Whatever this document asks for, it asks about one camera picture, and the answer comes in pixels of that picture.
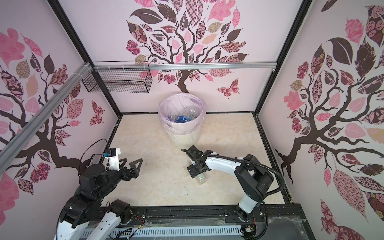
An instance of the tree mural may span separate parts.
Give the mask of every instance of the tree mural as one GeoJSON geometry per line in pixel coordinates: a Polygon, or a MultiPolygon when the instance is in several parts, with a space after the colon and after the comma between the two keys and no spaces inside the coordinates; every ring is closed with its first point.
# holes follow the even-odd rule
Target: tree mural
{"type": "Polygon", "coordinates": [[[320,45],[310,66],[304,62],[298,67],[298,80],[290,85],[293,91],[284,97],[287,107],[292,110],[288,118],[292,120],[296,136],[288,155],[277,149],[276,152],[283,161],[283,172],[286,168],[293,183],[291,164],[295,162],[302,145],[309,145],[308,154],[314,154],[314,163],[324,160],[326,184],[331,184],[333,175],[340,196],[364,217],[366,196],[373,210],[384,221],[383,195],[371,192],[384,192],[384,187],[371,178],[382,173],[384,168],[380,164],[367,163],[369,159],[358,160],[353,155],[366,152],[384,157],[384,153],[367,145],[370,142],[384,144],[384,129],[376,127],[384,122],[384,108],[375,107],[384,101],[384,7],[366,8],[368,20],[365,34],[361,21],[347,20],[346,34],[352,44],[344,38],[332,38],[328,40],[333,46],[332,54],[326,54],[320,45]],[[380,57],[376,58],[374,47],[381,53],[380,57]],[[334,60],[340,63],[337,64],[340,68],[333,68],[334,60]],[[335,169],[329,165],[332,160],[335,169]],[[350,174],[362,173],[365,176],[351,177],[342,169],[350,174]]]}
{"type": "MultiPolygon", "coordinates": [[[[54,86],[64,84],[68,78],[65,64],[62,64],[62,68],[55,70],[55,65],[49,54],[43,58],[41,49],[34,41],[26,37],[23,40],[30,48],[31,55],[17,64],[15,69],[17,75],[5,70],[4,66],[0,66],[1,78],[6,90],[9,91],[8,93],[0,93],[0,115],[4,119],[8,119],[8,121],[0,121],[0,135],[11,136],[8,139],[0,136],[0,142],[3,144],[8,144],[27,124],[28,120],[47,103],[48,96],[57,92],[54,86]]],[[[18,42],[16,30],[9,28],[8,36],[0,33],[0,42],[0,57],[6,67],[10,61],[24,58],[22,53],[25,50],[25,45],[18,42]]],[[[64,139],[70,137],[65,129],[76,127],[80,123],[76,120],[83,109],[84,99],[76,98],[80,89],[81,85],[78,83],[45,121],[40,130],[36,132],[38,142],[27,143],[26,147],[15,158],[16,162],[19,163],[10,165],[6,169],[20,168],[15,178],[18,178],[18,187],[24,192],[33,195],[33,184],[46,180],[53,164],[55,168],[75,168],[79,173],[90,164],[90,159],[80,162],[77,158],[60,156],[58,152],[58,146],[65,146],[64,139]]],[[[100,124],[102,122],[100,115],[103,114],[103,110],[93,101],[92,107],[95,115],[91,118],[90,125],[100,124]]]]}
{"type": "MultiPolygon", "coordinates": [[[[152,0],[135,0],[143,7],[132,12],[131,16],[140,18],[146,24],[134,24],[129,21],[128,28],[134,40],[127,41],[126,49],[136,56],[136,64],[148,61],[150,64],[170,63],[223,63],[242,62],[247,54],[237,53],[246,42],[235,42],[241,29],[235,29],[240,21],[240,12],[235,6],[235,0],[158,0],[155,7],[152,0]],[[211,8],[209,17],[218,21],[206,27],[206,20],[202,20],[204,11],[203,1],[207,3],[207,10],[211,8]],[[146,51],[149,55],[140,54],[146,51]]],[[[199,69],[151,71],[153,77],[157,76],[159,82],[164,80],[168,84],[177,82],[179,89],[188,93],[185,81],[198,80],[204,76],[208,81],[212,77],[220,78],[231,73],[229,69],[211,69],[205,73],[199,69]]],[[[219,88],[224,96],[229,97],[238,92],[235,88],[219,88]]]]}

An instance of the trash can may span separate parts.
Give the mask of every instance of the trash can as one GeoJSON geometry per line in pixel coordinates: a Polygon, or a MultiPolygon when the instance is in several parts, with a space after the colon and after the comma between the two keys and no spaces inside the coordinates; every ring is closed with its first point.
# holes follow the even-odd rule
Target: trash can
{"type": "Polygon", "coordinates": [[[159,104],[160,123],[169,135],[171,143],[177,148],[188,149],[197,144],[200,138],[200,126],[207,112],[204,100],[189,93],[177,93],[161,101],[159,104]],[[171,116],[179,116],[185,109],[192,107],[197,117],[187,122],[174,122],[171,116]]]}

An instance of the wire mesh basket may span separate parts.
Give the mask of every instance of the wire mesh basket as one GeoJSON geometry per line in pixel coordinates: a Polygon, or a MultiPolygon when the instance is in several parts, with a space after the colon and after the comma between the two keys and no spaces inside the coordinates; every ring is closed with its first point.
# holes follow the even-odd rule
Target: wire mesh basket
{"type": "Polygon", "coordinates": [[[152,76],[147,61],[132,61],[133,65],[114,65],[94,67],[94,73],[90,72],[83,78],[83,84],[89,93],[101,92],[95,77],[100,77],[111,93],[149,93],[152,84],[152,76]]]}

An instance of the pink wall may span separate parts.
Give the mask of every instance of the pink wall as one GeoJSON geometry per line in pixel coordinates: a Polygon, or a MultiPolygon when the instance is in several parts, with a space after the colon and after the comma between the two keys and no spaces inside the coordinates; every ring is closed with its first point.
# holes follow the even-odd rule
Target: pink wall
{"type": "Polygon", "coordinates": [[[384,5],[315,1],[261,112],[316,239],[383,239],[384,5]]]}
{"type": "MultiPolygon", "coordinates": [[[[3,148],[83,61],[44,0],[3,2],[0,21],[3,148]]],[[[0,174],[2,238],[54,237],[59,213],[78,186],[80,156],[94,141],[109,137],[116,119],[104,96],[88,93],[82,83],[68,95],[0,174]]],[[[92,147],[80,169],[104,146],[92,147]]]]}
{"type": "MultiPolygon", "coordinates": [[[[275,61],[300,3],[301,0],[61,1],[93,61],[148,60],[151,64],[275,61]],[[152,17],[143,17],[148,16],[141,14],[145,11],[152,17]],[[188,23],[190,30],[182,26],[188,23]]],[[[179,71],[180,76],[176,70],[152,71],[148,94],[112,96],[122,112],[157,111],[161,100],[181,91],[202,97],[209,111],[253,111],[271,69],[215,71],[179,71]],[[198,79],[189,78],[191,73],[198,79]],[[236,79],[238,91],[230,87],[236,79]]]]}

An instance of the red butterfly decal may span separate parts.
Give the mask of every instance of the red butterfly decal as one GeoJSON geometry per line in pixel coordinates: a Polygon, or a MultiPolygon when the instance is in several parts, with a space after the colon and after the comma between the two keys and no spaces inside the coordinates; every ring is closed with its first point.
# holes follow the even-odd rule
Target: red butterfly decal
{"type": "Polygon", "coordinates": [[[239,93],[239,88],[237,85],[239,85],[238,78],[235,79],[229,88],[218,88],[217,90],[221,93],[224,93],[224,96],[226,96],[229,99],[229,96],[232,95],[232,93],[239,93]]]}
{"type": "Polygon", "coordinates": [[[93,117],[91,118],[91,121],[89,123],[90,126],[92,125],[95,125],[96,123],[97,124],[100,124],[103,122],[103,118],[100,116],[103,114],[103,109],[99,106],[97,106],[97,104],[92,100],[92,108],[93,108],[93,111],[95,112],[95,115],[93,115],[93,117]]]}

